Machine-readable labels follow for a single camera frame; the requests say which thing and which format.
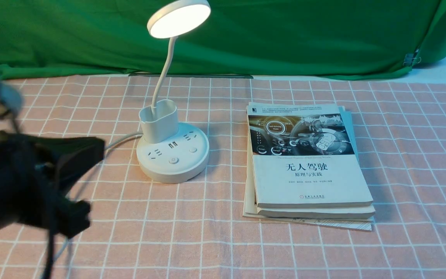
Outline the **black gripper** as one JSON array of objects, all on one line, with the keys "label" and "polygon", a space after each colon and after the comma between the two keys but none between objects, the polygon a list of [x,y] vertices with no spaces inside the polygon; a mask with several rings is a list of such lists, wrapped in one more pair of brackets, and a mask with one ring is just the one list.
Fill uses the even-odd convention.
[{"label": "black gripper", "polygon": [[[45,138],[23,136],[37,158],[36,169],[61,194],[104,159],[106,143],[97,137]],[[91,205],[87,201],[51,200],[50,226],[42,223],[42,198],[23,166],[24,153],[16,143],[16,134],[0,132],[0,230],[14,223],[48,229],[48,238],[56,234],[73,238],[90,227]]]}]

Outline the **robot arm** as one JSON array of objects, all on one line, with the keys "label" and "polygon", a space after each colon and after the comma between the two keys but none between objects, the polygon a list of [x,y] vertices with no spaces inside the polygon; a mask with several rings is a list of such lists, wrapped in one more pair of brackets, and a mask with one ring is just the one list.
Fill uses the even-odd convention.
[{"label": "robot arm", "polygon": [[22,106],[22,95],[0,81],[0,119],[14,126],[0,131],[0,230],[18,223],[72,238],[89,228],[91,205],[67,194],[104,159],[105,141],[24,134],[16,122]]}]

